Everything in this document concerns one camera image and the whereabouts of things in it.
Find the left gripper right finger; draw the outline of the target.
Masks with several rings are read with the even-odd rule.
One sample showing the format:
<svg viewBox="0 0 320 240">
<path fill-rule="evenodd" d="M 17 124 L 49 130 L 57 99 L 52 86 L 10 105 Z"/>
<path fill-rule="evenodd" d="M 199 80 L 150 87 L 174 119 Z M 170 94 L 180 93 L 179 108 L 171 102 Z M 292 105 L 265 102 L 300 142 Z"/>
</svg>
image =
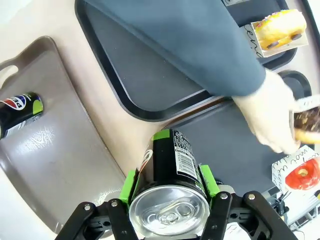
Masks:
<svg viewBox="0 0 320 240">
<path fill-rule="evenodd" d="M 238 223 L 251 240 L 295 239 L 295 234 L 261 193 L 249 191 L 240 197 L 220 191 L 210 167 L 199 165 L 198 169 L 210 205 L 200 240 L 222 240 L 230 223 Z"/>
</svg>

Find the person's right hand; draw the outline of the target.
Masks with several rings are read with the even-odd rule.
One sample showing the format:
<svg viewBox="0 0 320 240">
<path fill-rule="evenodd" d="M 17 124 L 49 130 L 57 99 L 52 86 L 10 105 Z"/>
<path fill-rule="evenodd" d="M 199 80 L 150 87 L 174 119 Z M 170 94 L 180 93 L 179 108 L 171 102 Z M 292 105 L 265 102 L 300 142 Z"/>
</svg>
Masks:
<svg viewBox="0 0 320 240">
<path fill-rule="evenodd" d="M 275 72 L 266 69 L 262 85 L 248 96 L 232 99 L 258 141 L 276 153 L 287 155 L 300 147 L 290 127 L 290 111 L 295 104 L 292 90 Z"/>
</svg>

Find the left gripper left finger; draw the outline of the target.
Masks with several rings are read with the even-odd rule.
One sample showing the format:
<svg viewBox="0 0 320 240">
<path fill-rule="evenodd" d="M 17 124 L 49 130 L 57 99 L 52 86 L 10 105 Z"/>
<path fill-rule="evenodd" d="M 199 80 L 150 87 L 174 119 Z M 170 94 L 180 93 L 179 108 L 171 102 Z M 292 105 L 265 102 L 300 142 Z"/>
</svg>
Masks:
<svg viewBox="0 0 320 240">
<path fill-rule="evenodd" d="M 98 240 L 105 232 L 116 240 L 137 240 L 138 236 L 129 219 L 129 207 L 138 177 L 138 170 L 131 170 L 124 182 L 119 198 L 95 206 L 82 202 L 73 211 L 57 240 Z"/>
</svg>

